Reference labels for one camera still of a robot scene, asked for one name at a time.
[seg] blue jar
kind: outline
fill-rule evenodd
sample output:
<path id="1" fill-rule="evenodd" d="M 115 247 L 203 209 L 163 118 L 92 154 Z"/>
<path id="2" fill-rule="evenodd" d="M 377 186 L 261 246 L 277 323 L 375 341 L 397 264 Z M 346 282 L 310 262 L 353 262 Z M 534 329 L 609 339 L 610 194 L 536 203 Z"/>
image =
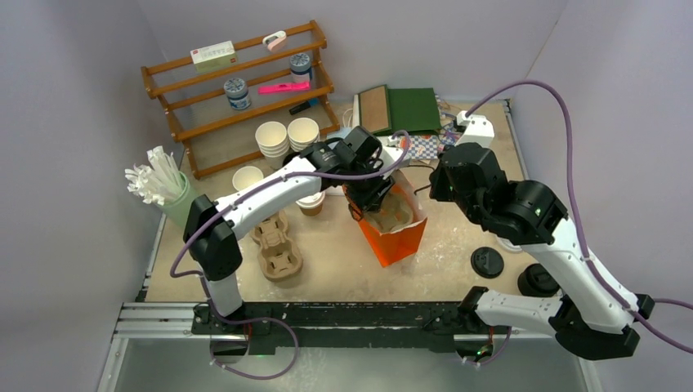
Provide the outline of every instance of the blue jar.
<path id="1" fill-rule="evenodd" d="M 298 53 L 289 57 L 288 66 L 291 69 L 291 77 L 294 83 L 309 82 L 313 79 L 311 57 L 306 53 Z"/>
<path id="2" fill-rule="evenodd" d="M 229 104 L 236 110 L 243 110 L 250 107 L 250 96 L 248 95 L 248 84 L 241 78 L 231 78 L 224 83 L 224 91 Z"/>

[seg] white wall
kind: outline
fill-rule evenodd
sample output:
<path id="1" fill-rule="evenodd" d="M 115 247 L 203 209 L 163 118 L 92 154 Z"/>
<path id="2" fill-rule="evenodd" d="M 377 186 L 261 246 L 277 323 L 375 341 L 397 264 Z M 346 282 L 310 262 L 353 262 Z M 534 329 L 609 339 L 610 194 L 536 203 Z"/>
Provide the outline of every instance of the white wall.
<path id="1" fill-rule="evenodd" d="M 693 302 L 693 8 L 686 0 L 571 0 L 530 72 L 566 99 L 591 248 L 635 292 Z M 529 173 L 566 198 L 566 138 L 547 93 L 513 105 Z M 693 346 L 693 312 L 652 323 Z M 693 356 L 638 326 L 636 356 L 599 363 L 606 390 L 689 390 Z"/>
<path id="2" fill-rule="evenodd" d="M 169 60 L 315 19 L 328 39 L 323 59 L 337 99 L 383 83 L 434 87 L 449 98 L 482 97 L 526 76 L 567 2 L 139 1 Z M 245 53 L 241 60 L 257 56 Z"/>
<path id="3" fill-rule="evenodd" d="M 94 390 L 159 214 L 123 169 L 171 149 L 135 0 L 0 6 L 0 390 Z"/>

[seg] beige table surface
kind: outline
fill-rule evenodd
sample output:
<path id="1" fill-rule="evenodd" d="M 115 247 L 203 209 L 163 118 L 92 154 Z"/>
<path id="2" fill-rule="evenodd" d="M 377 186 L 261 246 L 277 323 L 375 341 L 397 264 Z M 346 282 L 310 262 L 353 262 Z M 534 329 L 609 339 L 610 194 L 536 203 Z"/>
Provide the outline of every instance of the beige table surface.
<path id="1" fill-rule="evenodd" d="M 453 105 L 454 113 L 470 105 Z M 218 114 L 227 108 L 226 100 L 219 100 L 196 109 L 195 118 Z M 351 105 L 334 105 L 338 117 Z M 491 149 L 496 153 L 501 168 L 509 180 L 521 180 L 522 173 L 515 145 L 501 104 L 487 105 L 477 112 L 487 116 L 494 124 L 495 139 Z M 302 112 L 314 118 L 321 126 L 328 124 L 320 107 Z M 194 151 L 201 167 L 233 158 L 253 149 L 254 130 L 270 119 L 285 125 L 291 121 L 286 110 L 260 119 L 250 120 L 195 139 Z M 260 167 L 266 175 L 271 169 L 259 159 L 250 164 Z M 194 187 L 211 200 L 234 192 L 231 178 L 235 168 L 195 180 L 190 165 L 184 159 L 182 171 L 192 180 Z M 428 184 L 430 171 L 408 167 L 403 170 L 414 187 Z M 359 226 L 351 219 L 343 196 L 328 196 L 323 211 L 316 217 L 304 216 L 295 204 L 284 210 L 289 220 L 289 237 L 293 238 L 304 257 L 302 272 L 281 283 L 264 278 L 257 262 L 258 246 L 246 236 L 239 241 L 244 256 L 238 269 L 239 289 L 246 301 L 456 301 L 474 285 L 487 286 L 509 294 L 518 294 L 517 276 L 533 259 L 520 253 L 511 254 L 500 248 L 495 236 L 484 233 L 472 225 L 453 203 L 438 203 L 419 193 L 428 223 L 418 253 L 387 268 L 378 263 Z M 173 279 L 168 271 L 174 257 L 183 245 L 182 230 L 167 222 L 163 228 L 159 252 L 150 280 L 147 301 L 203 301 L 204 295 L 195 277 Z M 494 279 L 477 275 L 470 265 L 470 256 L 478 247 L 489 246 L 500 251 L 505 270 Z M 190 256 L 181 262 L 179 270 L 196 267 Z"/>

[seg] wooden shelf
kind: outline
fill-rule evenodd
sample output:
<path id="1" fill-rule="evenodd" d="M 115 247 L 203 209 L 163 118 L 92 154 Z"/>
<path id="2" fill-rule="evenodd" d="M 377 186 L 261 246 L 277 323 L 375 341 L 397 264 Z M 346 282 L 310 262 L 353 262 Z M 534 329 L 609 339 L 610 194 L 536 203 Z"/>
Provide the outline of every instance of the wooden shelf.
<path id="1" fill-rule="evenodd" d="M 192 147 L 190 145 L 190 140 L 201 135 L 205 135 L 209 132 L 217 131 L 220 130 L 224 127 L 228 127 L 229 125 L 233 125 L 236 123 L 240 123 L 244 120 L 248 120 L 250 118 L 255 118 L 257 116 L 261 116 L 263 114 L 268 114 L 272 111 L 278 110 L 278 109 L 283 109 L 287 108 L 289 106 L 294 106 L 298 105 L 306 100 L 310 100 L 313 98 L 318 98 L 320 103 L 322 104 L 325 112 L 327 112 L 327 115 L 330 119 L 330 122 L 332 123 L 330 126 L 325 127 L 320 130 L 321 135 L 325 135 L 327 133 L 330 133 L 331 131 L 336 131 L 339 129 L 339 121 L 337 119 L 337 115 L 332 110 L 332 107 L 329 104 L 329 101 L 327 99 L 327 95 L 331 92 L 334 91 L 334 86 L 332 83 L 332 79 L 329 77 L 327 74 L 327 71 L 325 70 L 322 60 L 320 59 L 320 49 L 324 49 L 327 47 L 327 40 L 325 39 L 324 33 L 322 29 L 318 26 L 317 22 L 314 20 L 311 20 L 307 24 L 302 24 L 300 26 L 292 27 L 291 29 L 286 29 L 285 32 L 288 36 L 299 34 L 299 33 L 305 33 L 305 32 L 311 32 L 313 40 L 311 43 L 308 43 L 306 45 L 302 45 L 300 47 L 295 47 L 293 49 L 288 49 L 286 51 L 281 51 L 278 53 L 272 53 L 268 56 L 263 56 L 259 59 L 255 60 L 250 60 L 250 61 L 245 61 L 243 63 L 239 63 L 237 65 L 231 66 L 229 68 L 224 68 L 224 69 L 219 69 L 217 71 L 213 71 L 210 73 L 204 73 L 197 75 L 193 78 L 188 78 L 185 80 L 181 80 L 180 82 L 175 82 L 168 84 L 166 86 L 157 86 L 154 78 L 152 75 L 155 74 L 160 74 L 163 72 L 170 71 L 172 69 L 177 69 L 180 67 L 185 67 L 188 65 L 193 64 L 193 60 L 190 56 L 183 57 L 177 60 L 169 61 L 167 63 L 163 63 L 160 65 L 154 65 L 152 67 L 141 67 L 141 72 L 142 72 L 142 81 L 145 85 L 145 91 L 149 95 L 151 99 L 158 99 L 159 103 L 164 109 L 164 114 L 166 115 L 166 119 L 168 121 L 168 126 L 169 129 L 171 130 L 171 137 L 175 141 L 180 141 L 183 143 L 183 145 L 186 148 L 186 155 L 188 159 L 190 160 L 190 167 L 192 168 L 193 175 L 195 178 L 200 178 L 202 176 L 208 176 L 210 174 L 213 174 L 215 172 L 218 172 L 223 169 L 227 169 L 229 167 L 233 167 L 236 165 L 239 165 L 241 163 L 245 163 L 249 160 L 260 158 L 262 154 L 259 151 L 254 151 L 252 153 L 246 154 L 241 157 L 233 158 L 229 161 L 226 161 L 224 163 L 220 163 L 218 165 L 212 166 L 212 167 L 207 167 L 204 169 L 198 169 L 197 162 L 195 161 L 194 154 L 192 151 Z M 249 39 L 247 41 L 242 41 L 242 42 L 235 42 L 234 43 L 234 48 L 236 51 L 240 51 L 242 49 L 246 49 L 249 47 L 254 47 L 256 45 L 261 45 L 262 44 L 262 37 L 256 37 Z M 178 120 L 178 117 L 176 116 L 175 111 L 177 109 L 182 109 L 187 106 L 197 104 L 206 100 L 211 100 L 213 98 L 216 98 L 218 96 L 223 96 L 225 94 L 223 88 L 219 88 L 216 90 L 212 90 L 209 92 L 205 92 L 203 94 L 199 94 L 197 96 L 192 96 L 190 98 L 186 98 L 184 100 L 179 100 L 176 102 L 169 103 L 167 99 L 165 98 L 164 94 L 167 92 L 179 90 L 185 87 L 190 87 L 197 85 L 202 82 L 206 82 L 210 79 L 214 78 L 219 78 L 221 76 L 226 76 L 230 75 L 235 72 L 242 71 L 244 69 L 249 69 L 252 67 L 256 67 L 258 65 L 263 65 L 270 63 L 272 61 L 277 61 L 280 59 L 284 59 L 289 56 L 293 56 L 297 53 L 303 53 L 310 51 L 312 52 L 312 58 L 313 58 L 313 74 L 314 74 L 314 85 L 315 88 L 310 90 L 310 91 L 305 91 L 301 94 L 290 96 L 289 98 L 285 98 L 283 100 L 264 105 L 261 107 L 257 107 L 254 109 L 247 109 L 242 112 L 238 112 L 232 116 L 229 116 L 227 118 L 223 118 L 217 121 L 213 121 L 201 126 L 194 127 L 192 129 L 184 129 L 184 127 L 181 125 L 181 122 Z M 274 72 L 274 73 L 269 73 L 267 75 L 261 76 L 259 78 L 254 78 L 246 81 L 248 84 L 248 87 L 256 86 L 258 84 L 264 83 L 264 82 L 269 82 L 271 80 L 277 79 L 277 78 L 282 78 L 284 76 L 290 75 L 291 71 L 290 69 L 282 69 L 280 71 Z"/>

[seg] green cup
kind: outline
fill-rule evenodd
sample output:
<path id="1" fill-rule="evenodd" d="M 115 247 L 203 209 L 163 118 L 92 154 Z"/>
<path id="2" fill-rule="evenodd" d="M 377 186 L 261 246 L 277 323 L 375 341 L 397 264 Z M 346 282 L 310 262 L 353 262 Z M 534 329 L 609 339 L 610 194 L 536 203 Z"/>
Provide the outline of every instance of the green cup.
<path id="1" fill-rule="evenodd" d="M 181 173 L 181 177 L 185 183 L 183 186 L 183 194 L 173 202 L 165 203 L 163 206 L 159 206 L 159 208 L 161 208 L 161 211 L 166 214 L 166 217 L 170 221 L 173 221 L 178 227 L 185 230 L 186 223 L 188 222 L 188 214 L 190 213 L 190 206 L 198 197 L 198 194 L 190 181 L 188 181 L 188 177 L 183 173 Z"/>

